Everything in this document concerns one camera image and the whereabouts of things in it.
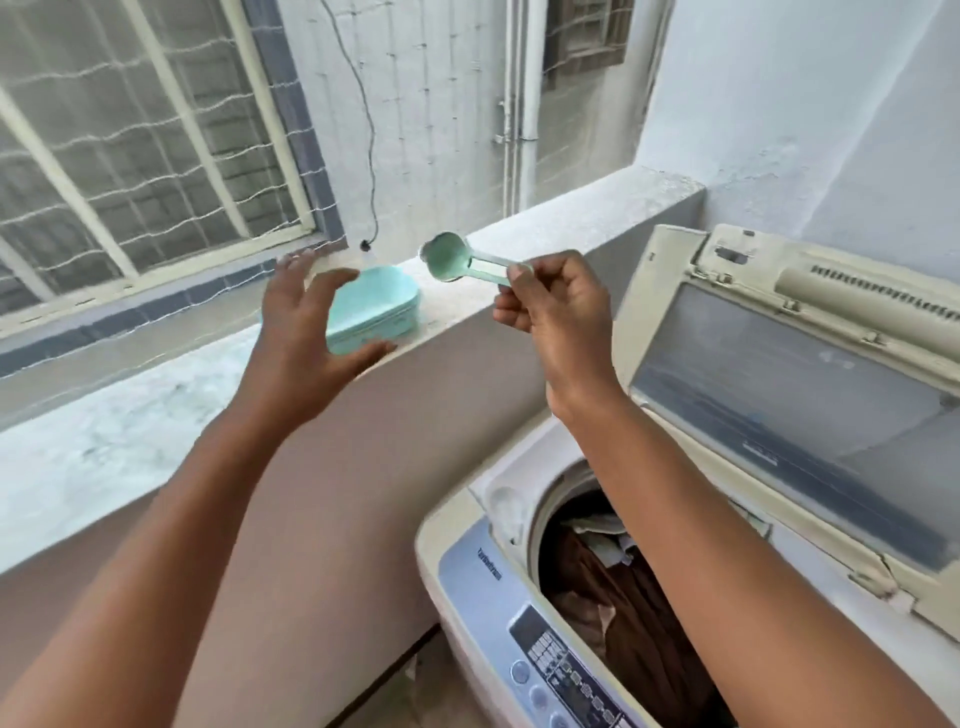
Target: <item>hanging wire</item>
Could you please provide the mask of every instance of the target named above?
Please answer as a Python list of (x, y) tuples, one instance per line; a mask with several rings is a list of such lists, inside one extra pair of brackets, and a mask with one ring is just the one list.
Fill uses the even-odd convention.
[(373, 125), (373, 115), (370, 113), (370, 102), (367, 99), (367, 90), (363, 85), (363, 79), (360, 78), (360, 71), (357, 70), (353, 59), (350, 58), (350, 54), (347, 52), (344, 38), (340, 35), (340, 28), (337, 26), (337, 16), (333, 14), (333, 10), (330, 9), (329, 3), (327, 3), (326, 0), (320, 0), (320, 3), (324, 6), (324, 10), (330, 18), (330, 26), (333, 28), (333, 35), (337, 37), (337, 45), (340, 46), (340, 53), (350, 67), (350, 71), (353, 72), (353, 78), (356, 79), (357, 88), (360, 89), (360, 98), (363, 101), (363, 111), (367, 115), (367, 126), (370, 127), (370, 146), (367, 149), (367, 167), (370, 170), (370, 214), (373, 217), (373, 235), (370, 239), (363, 240), (360, 243), (360, 250), (366, 253), (372, 247), (377, 235), (380, 234), (380, 220), (376, 216), (376, 173), (373, 171), (373, 144), (376, 142), (376, 128)]

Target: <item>button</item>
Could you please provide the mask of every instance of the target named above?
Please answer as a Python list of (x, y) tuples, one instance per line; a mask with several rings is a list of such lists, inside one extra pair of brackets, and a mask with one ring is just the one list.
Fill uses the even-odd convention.
[(510, 667), (510, 676), (518, 685), (524, 685), (530, 679), (530, 666), (522, 660), (517, 660)]
[(535, 685), (530, 689), (530, 702), (539, 711), (546, 708), (546, 690), (539, 685)]

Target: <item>marble ledge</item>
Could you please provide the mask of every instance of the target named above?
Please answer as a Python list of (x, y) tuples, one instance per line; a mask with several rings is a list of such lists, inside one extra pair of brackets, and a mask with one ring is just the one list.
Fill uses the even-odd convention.
[[(678, 175), (628, 167), (471, 234), (510, 258), (583, 253), (701, 192)], [(412, 258), (420, 325), (378, 366), (492, 303), (488, 283), (439, 283)], [(258, 326), (246, 328), (0, 432), (0, 573), (159, 488), (229, 402)]]

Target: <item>forearm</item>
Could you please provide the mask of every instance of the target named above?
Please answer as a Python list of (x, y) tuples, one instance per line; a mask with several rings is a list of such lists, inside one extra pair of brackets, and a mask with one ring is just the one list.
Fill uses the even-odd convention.
[(638, 407), (567, 424), (741, 725), (949, 726)]
[(0, 707), (3, 728), (172, 723), (253, 489), (278, 445), (230, 413), (211, 423), (14, 686)]

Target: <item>measuring scoop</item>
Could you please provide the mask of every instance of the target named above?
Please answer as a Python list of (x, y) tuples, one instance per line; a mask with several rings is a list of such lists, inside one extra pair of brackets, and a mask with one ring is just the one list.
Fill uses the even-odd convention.
[(441, 232), (433, 240), (423, 243), (420, 260), (426, 263), (431, 276), (444, 283), (468, 276), (507, 286), (510, 285), (507, 268), (516, 264), (515, 260), (477, 253), (456, 232)]

